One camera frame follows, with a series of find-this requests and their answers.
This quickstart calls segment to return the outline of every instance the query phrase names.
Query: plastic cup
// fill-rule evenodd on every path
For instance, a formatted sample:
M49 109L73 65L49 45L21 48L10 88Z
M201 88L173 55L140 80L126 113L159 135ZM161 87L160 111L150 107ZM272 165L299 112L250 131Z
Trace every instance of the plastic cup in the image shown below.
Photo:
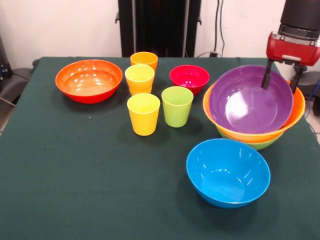
M148 136L157 127L160 100L150 93L138 93L126 103L133 131L140 136Z
M131 55L131 65L135 64L146 64L153 68L154 71L157 69L158 56L152 52L140 51Z
M162 92L161 97L166 124L173 128L183 127L194 99L192 91L182 86L171 86Z
M124 75L132 96L140 93L151 93L155 79L155 71L152 67L144 64L132 65L125 70Z

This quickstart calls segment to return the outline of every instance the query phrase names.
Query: yellow cup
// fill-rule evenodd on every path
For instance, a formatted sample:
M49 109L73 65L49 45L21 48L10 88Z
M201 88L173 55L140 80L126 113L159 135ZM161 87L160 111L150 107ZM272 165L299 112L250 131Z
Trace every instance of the yellow cup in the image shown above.
M152 67L145 64L132 65L125 70L124 75L132 96L151 93L155 79L155 71Z
M135 95L135 94L150 94L150 93L151 93L151 90L152 90L152 87L150 87L150 88L147 89L147 90L143 90L143 91L137 91L137 90L131 89L131 88L129 87L129 91L130 91L131 96L133 96L133 95Z
M158 122L160 100L150 93L138 93L126 103L133 131L140 136L155 132Z
M140 51L131 55L131 65L135 64L146 64L153 68L154 71L157 69L158 56L152 52Z

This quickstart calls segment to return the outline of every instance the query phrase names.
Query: orange cup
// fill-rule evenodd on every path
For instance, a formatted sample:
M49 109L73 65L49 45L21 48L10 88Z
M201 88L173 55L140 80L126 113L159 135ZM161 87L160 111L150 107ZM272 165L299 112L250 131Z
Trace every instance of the orange cup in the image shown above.
M157 69L158 56L152 52L140 51L131 55L131 65L135 64L146 64L153 68L154 71Z
M219 129L228 137L234 140L238 140L240 142L261 143L261 142L266 142L274 139L279 135L281 135L282 133L284 133L286 130L292 128L301 119L306 109L305 97L300 91L300 89L297 88L295 91L295 94L293 94L293 109L292 109L291 115L288 121L286 121L284 126L279 130L271 131L267 133L261 133L261 134L247 134L247 133L232 131L219 125L212 117L212 114L210 112L210 107L209 107L209 98L210 98L211 90L213 87L214 87L214 84L210 86L209 89L204 94L203 101L202 101L204 113L208 117L208 119L217 127L217 129Z

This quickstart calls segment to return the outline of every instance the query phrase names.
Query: stacked bowl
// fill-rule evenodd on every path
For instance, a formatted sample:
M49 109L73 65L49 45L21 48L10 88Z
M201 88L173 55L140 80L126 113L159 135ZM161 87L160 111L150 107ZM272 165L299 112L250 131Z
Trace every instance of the stacked bowl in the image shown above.
M270 146L293 127L305 112L305 99L278 73L271 71L261 88L265 67L244 65L223 74L203 97L203 110L223 138L256 150Z

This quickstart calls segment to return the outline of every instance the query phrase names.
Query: blue bowl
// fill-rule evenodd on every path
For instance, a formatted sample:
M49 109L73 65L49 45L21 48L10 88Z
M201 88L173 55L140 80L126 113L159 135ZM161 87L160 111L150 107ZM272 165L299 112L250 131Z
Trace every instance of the blue bowl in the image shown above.
M187 157L186 171L202 198L226 209L252 203L270 184L270 169L260 153L230 139L199 143Z

